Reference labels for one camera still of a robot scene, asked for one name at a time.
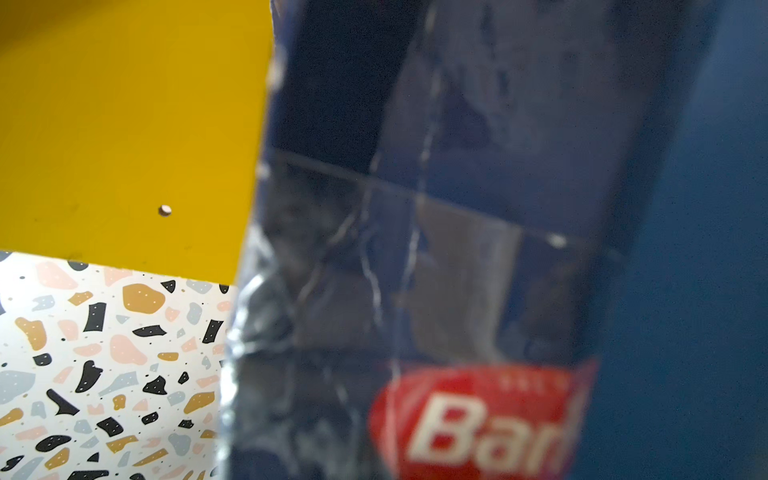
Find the yellow shelf unit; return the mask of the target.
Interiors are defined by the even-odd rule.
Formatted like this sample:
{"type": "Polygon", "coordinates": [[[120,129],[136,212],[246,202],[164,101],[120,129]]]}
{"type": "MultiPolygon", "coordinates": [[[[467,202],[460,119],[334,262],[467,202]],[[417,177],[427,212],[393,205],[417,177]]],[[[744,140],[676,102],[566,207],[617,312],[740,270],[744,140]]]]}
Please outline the yellow shelf unit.
{"type": "MultiPolygon", "coordinates": [[[[1,475],[224,479],[274,1],[1,5],[1,475]]],[[[767,475],[767,5],[713,35],[566,479],[767,475]]]]}

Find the blue Barilla pasta box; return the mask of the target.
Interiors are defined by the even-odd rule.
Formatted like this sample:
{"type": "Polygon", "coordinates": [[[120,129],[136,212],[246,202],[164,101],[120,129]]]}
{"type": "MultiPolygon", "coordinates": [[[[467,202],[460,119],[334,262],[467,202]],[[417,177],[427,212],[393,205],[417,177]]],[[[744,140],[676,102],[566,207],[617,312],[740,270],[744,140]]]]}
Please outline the blue Barilla pasta box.
{"type": "Polygon", "coordinates": [[[274,1],[224,479],[566,479],[717,1],[274,1]]]}

